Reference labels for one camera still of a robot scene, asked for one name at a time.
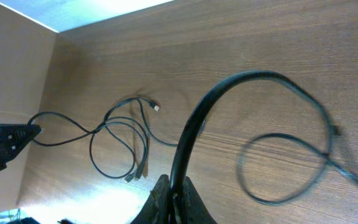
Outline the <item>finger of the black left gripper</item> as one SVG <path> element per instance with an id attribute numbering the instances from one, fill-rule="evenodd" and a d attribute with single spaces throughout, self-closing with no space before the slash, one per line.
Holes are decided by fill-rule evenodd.
<path id="1" fill-rule="evenodd" d="M 15 159 L 39 133 L 36 124 L 0 124 L 0 171 Z"/>

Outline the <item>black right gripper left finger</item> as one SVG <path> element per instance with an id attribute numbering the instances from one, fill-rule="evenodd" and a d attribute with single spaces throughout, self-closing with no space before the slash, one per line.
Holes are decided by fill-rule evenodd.
<path id="1" fill-rule="evenodd" d="M 139 214 L 131 224 L 164 224 L 168 223 L 168 199 L 169 177 L 163 174 L 159 177 L 154 188 L 150 191 Z"/>

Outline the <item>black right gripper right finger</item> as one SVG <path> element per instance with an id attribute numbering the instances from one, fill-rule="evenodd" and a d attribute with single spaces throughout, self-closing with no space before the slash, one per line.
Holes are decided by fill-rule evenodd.
<path id="1" fill-rule="evenodd" d="M 189 177 L 181 194 L 175 194 L 175 221 L 181 224 L 216 224 Z"/>

